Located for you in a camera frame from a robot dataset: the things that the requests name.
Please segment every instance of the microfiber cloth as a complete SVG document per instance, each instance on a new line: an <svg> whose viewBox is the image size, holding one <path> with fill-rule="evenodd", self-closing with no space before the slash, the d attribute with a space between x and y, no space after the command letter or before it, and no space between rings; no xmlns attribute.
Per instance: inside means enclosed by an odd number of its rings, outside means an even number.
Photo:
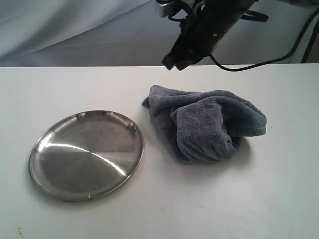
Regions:
<svg viewBox="0 0 319 239"><path fill-rule="evenodd" d="M184 92L154 85L142 104L184 164L229 158L241 137L266 133L266 116L229 91Z"/></svg>

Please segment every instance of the white fabric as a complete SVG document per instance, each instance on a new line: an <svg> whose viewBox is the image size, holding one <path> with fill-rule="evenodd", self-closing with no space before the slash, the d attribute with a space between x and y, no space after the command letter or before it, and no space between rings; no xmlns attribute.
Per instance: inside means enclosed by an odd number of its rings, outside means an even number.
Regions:
<svg viewBox="0 0 319 239"><path fill-rule="evenodd" d="M97 27L149 0L0 0L0 59Z"/></svg>

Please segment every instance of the crumpled towel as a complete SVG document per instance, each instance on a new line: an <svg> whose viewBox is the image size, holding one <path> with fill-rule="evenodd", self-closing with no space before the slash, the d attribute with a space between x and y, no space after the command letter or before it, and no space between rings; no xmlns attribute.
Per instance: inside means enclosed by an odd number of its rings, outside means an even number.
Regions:
<svg viewBox="0 0 319 239"><path fill-rule="evenodd" d="M266 116L229 91L184 92L154 85L142 105L184 164L229 158L238 151L240 137L266 133Z"/></svg>

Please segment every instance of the metal plate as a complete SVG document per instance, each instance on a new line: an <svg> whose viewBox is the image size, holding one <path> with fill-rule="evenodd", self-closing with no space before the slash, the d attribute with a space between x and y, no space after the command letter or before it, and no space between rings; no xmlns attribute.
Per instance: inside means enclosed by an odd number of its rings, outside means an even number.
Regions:
<svg viewBox="0 0 319 239"><path fill-rule="evenodd" d="M124 115L89 111L52 126L35 144L29 172L54 198L83 201L121 186L134 173L144 150L138 126Z"/></svg>

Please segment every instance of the white tabletop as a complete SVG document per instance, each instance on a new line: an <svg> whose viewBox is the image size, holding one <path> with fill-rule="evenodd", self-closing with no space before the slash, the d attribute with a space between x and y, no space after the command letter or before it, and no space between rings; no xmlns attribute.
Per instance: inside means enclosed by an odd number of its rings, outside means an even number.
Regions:
<svg viewBox="0 0 319 239"><path fill-rule="evenodd" d="M314 239L319 235L319 64L229 73L215 66L1 68L0 238ZM153 84L229 90L268 118L231 160L181 165L141 106ZM132 178L101 199L42 195L27 170L41 134L74 113L111 110L141 128L145 153Z"/></svg>

